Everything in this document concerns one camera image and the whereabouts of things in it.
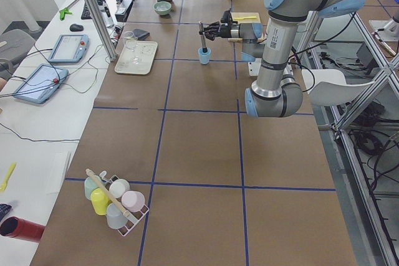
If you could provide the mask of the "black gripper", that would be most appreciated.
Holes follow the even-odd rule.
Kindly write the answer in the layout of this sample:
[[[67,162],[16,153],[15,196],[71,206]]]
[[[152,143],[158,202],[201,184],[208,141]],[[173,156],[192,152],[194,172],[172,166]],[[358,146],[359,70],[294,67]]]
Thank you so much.
[[[233,20],[231,11],[227,10],[224,11],[220,21],[207,24],[205,27],[201,26],[199,34],[209,40],[215,40],[217,37],[239,38],[239,24]]]

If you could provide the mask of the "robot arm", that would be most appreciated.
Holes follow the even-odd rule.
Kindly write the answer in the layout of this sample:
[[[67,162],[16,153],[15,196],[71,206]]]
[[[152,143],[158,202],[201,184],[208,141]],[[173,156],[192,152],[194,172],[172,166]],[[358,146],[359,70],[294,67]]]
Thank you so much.
[[[287,117],[302,105],[300,85],[285,68],[299,23],[309,12],[320,17],[342,16],[358,11],[366,0],[264,0],[269,14],[266,41],[261,37],[260,23],[237,23],[230,11],[225,11],[219,22],[200,29],[202,38],[240,38],[241,58],[244,61],[261,60],[257,79],[245,91],[246,112],[253,117]]]

